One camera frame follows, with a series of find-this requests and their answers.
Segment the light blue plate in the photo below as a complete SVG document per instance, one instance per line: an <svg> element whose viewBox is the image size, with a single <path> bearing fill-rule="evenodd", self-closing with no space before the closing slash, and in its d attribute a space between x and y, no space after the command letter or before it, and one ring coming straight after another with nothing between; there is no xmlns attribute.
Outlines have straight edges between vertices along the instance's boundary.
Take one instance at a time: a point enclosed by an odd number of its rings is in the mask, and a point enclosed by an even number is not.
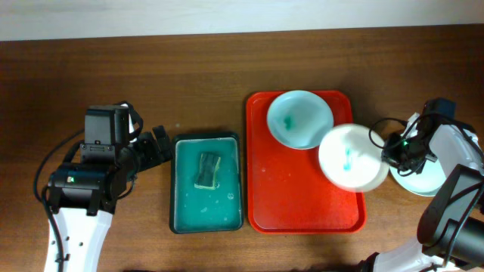
<svg viewBox="0 0 484 272"><path fill-rule="evenodd" d="M295 150L317 147L334 126L328 103L310 91L294 90L278 95L269 105L266 123L272 137Z"/></svg>

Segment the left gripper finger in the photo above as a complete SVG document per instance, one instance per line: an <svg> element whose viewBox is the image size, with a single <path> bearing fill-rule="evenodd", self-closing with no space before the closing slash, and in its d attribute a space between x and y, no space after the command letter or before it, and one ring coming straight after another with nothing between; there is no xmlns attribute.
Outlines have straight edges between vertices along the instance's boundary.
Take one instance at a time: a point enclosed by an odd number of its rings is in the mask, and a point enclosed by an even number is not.
<svg viewBox="0 0 484 272"><path fill-rule="evenodd" d="M172 142L165 128L162 125L153 127L153 133L159 148L157 151L159 161L161 163L165 163L172 160L174 156L172 151Z"/></svg>
<svg viewBox="0 0 484 272"><path fill-rule="evenodd" d="M141 133L136 143L139 169L148 170L153 168L157 162L157 150L154 143L154 136L150 132Z"/></svg>

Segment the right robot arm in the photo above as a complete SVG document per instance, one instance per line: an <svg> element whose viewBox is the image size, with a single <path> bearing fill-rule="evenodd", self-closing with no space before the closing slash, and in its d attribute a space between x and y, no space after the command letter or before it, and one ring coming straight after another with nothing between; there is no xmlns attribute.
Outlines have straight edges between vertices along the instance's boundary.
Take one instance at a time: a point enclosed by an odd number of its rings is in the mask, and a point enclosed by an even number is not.
<svg viewBox="0 0 484 272"><path fill-rule="evenodd" d="M483 209L483 151L476 131L455 120L453 101L428 100L420 115L402 122L380 146L381 158L401 176L419 174L437 161L445 181L422 214L417 236L389 252L361 261L361 272L456 271L483 266L483 222L471 218Z"/></svg>

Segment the green yellow sponge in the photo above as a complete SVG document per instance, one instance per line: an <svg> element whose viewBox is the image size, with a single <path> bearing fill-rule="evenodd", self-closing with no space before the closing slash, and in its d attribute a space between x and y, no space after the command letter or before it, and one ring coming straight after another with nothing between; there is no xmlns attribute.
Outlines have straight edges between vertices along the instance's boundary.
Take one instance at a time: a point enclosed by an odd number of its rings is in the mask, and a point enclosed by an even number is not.
<svg viewBox="0 0 484 272"><path fill-rule="evenodd" d="M202 153L194 187L203 190L216 188L216 175L219 170L221 156L216 153Z"/></svg>

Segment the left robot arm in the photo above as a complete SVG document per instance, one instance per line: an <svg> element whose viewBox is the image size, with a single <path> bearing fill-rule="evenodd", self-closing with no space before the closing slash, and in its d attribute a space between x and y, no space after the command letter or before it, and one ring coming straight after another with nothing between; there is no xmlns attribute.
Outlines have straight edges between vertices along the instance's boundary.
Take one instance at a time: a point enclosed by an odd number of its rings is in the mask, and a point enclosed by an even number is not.
<svg viewBox="0 0 484 272"><path fill-rule="evenodd" d="M89 107L83 132L41 192L46 271L97 270L117 202L132 192L138 173L173 158L165 128L144 131L127 102Z"/></svg>

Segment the pale green plate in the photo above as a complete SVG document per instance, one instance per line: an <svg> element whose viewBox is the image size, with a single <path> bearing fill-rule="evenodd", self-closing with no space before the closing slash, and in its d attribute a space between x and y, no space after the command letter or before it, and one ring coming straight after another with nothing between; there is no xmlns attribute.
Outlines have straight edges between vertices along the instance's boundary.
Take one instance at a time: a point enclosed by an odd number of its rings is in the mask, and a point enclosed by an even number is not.
<svg viewBox="0 0 484 272"><path fill-rule="evenodd" d="M419 196L435 196L446 179L438 159L414 159L389 170L401 187Z"/></svg>

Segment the white plate green stain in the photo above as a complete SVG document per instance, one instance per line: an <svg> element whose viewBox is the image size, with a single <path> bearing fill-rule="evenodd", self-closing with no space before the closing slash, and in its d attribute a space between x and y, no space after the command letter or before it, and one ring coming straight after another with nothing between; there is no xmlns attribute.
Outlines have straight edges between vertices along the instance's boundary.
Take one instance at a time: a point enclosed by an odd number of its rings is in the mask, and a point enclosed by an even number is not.
<svg viewBox="0 0 484 272"><path fill-rule="evenodd" d="M333 127L318 148L325 177L335 186L356 193L379 187L389 173L381 159L384 141L379 134L357 124Z"/></svg>

